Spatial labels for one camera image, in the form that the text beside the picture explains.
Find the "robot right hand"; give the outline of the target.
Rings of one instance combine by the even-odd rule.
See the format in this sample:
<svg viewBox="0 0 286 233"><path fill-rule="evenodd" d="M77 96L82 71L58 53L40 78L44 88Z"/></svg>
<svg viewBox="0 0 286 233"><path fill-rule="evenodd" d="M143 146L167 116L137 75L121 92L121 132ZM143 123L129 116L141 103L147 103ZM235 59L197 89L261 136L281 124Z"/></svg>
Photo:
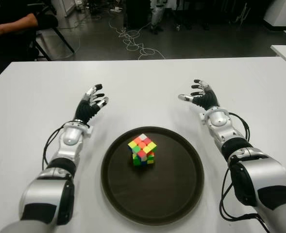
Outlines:
<svg viewBox="0 0 286 233"><path fill-rule="evenodd" d="M179 94L178 99L191 102L204 110L209 110L212 107L219 107L218 99L211 86L203 80L194 80L192 89L198 91L192 92L190 95Z"/></svg>

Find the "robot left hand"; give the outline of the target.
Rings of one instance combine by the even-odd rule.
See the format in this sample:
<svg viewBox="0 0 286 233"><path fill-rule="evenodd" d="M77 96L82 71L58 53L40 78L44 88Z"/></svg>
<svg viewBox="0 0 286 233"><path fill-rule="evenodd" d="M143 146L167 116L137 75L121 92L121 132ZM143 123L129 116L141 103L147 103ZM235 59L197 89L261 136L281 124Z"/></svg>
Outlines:
<svg viewBox="0 0 286 233"><path fill-rule="evenodd" d="M97 84L83 95L76 108L73 118L74 121L79 121L86 125L100 109L108 104L109 98L106 97L104 93L98 93L101 89L102 84Z"/></svg>

